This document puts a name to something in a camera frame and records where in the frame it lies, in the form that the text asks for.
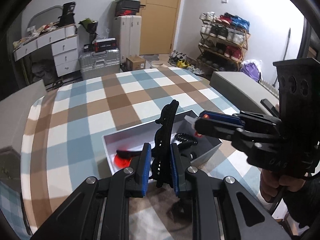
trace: white suitcase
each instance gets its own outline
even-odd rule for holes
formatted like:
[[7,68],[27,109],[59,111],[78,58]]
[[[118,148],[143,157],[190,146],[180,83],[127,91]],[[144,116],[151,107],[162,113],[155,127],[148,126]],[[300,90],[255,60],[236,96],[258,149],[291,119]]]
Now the white suitcase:
[[120,50],[120,62],[127,57],[139,56],[141,16],[119,16],[113,23],[114,37]]

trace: black sleeve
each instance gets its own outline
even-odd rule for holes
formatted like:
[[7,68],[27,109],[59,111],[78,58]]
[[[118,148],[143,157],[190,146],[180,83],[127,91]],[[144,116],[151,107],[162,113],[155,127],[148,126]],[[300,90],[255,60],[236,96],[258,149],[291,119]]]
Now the black sleeve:
[[320,212],[320,179],[306,181],[297,192],[285,192],[283,200],[300,226],[310,226]]

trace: wall switch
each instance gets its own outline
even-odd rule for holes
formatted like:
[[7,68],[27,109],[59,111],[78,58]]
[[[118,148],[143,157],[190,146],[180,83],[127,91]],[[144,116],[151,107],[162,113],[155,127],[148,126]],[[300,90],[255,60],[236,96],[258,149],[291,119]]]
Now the wall switch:
[[222,3],[228,3],[229,0],[221,0]]

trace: silver suitcase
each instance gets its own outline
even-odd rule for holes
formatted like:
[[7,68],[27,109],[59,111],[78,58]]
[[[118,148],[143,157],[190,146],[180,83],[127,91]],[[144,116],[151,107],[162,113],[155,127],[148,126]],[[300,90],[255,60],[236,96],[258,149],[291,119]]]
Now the silver suitcase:
[[119,49],[103,52],[82,52],[79,57],[80,71],[84,80],[119,73]]
[[139,56],[141,16],[119,16],[114,19],[114,37],[120,49],[120,62],[125,63],[128,57]]

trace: round hole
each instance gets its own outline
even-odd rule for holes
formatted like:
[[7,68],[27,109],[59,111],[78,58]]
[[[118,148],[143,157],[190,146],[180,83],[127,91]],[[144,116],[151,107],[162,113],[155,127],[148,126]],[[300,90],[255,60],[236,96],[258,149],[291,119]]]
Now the round hole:
[[285,87],[285,79],[284,79],[284,77],[280,77],[279,83],[280,83],[281,87],[283,87],[283,88]]
[[291,93],[294,93],[297,90],[297,82],[293,76],[289,77],[289,86]]
[[301,81],[300,90],[301,90],[301,93],[304,97],[306,97],[308,95],[309,85],[305,79]]

